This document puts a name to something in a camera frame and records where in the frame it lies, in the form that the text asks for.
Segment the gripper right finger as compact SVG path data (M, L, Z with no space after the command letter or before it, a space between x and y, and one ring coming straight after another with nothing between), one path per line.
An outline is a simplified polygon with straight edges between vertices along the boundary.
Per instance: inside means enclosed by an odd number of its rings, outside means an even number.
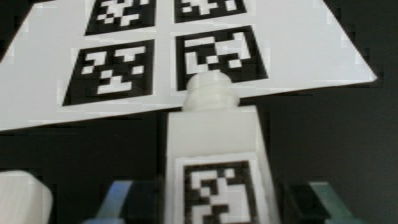
M310 186L329 213L324 224L368 224L366 221L354 216L331 184L327 182L311 182Z

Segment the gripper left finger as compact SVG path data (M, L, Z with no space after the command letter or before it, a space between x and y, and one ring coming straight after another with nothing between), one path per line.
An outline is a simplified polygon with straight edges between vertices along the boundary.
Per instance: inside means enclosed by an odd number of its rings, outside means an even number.
M127 224L121 218L121 210L132 188L132 181L116 181L111 185L96 217L87 219L82 224Z

